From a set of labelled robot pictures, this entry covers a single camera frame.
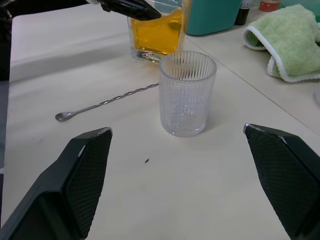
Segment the teal container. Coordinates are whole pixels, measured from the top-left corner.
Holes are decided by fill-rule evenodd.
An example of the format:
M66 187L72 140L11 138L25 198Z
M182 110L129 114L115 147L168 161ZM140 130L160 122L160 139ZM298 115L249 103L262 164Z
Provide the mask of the teal container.
M203 36L230 29L241 0L193 0L187 34Z

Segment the green towel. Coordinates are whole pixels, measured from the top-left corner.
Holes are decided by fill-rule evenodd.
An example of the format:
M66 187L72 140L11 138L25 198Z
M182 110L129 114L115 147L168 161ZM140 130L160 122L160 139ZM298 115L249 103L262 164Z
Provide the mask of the green towel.
M268 50L270 76L295 83L320 79L320 24L300 4L267 13L243 33L245 44L254 50Z

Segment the white table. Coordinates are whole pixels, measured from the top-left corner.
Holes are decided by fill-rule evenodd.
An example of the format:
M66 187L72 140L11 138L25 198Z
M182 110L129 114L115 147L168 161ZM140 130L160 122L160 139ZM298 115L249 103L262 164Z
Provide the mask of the white table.
M258 9L250 10L247 23L263 14ZM320 105L314 96L320 79L288 83L267 75L271 55L267 51L254 51L244 45L242 34L245 27L206 37L189 36L188 39L320 135Z
M185 49L203 52L189 40ZM71 138L111 127L89 240L288 240L243 125L299 135L318 154L320 137L219 62L200 135L177 138L162 129L157 88L64 123L54 119L156 83L157 65L129 52L126 18L97 6L14 19L1 222Z

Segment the glass of orange liquid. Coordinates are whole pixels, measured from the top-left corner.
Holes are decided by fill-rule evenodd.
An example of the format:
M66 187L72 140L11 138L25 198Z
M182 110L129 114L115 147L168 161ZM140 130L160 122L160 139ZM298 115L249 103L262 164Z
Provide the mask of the glass of orange liquid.
M183 0L146 2L162 17L148 21L128 18L131 55L136 59L158 63L162 57L183 50L188 9Z

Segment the ribbed glass tumbler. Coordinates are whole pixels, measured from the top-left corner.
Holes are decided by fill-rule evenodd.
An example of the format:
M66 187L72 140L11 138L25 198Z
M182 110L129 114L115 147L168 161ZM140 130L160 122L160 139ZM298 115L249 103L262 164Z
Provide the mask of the ribbed glass tumbler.
M177 137L201 133L207 123L217 65L202 53L180 51L159 64L160 119L163 128Z

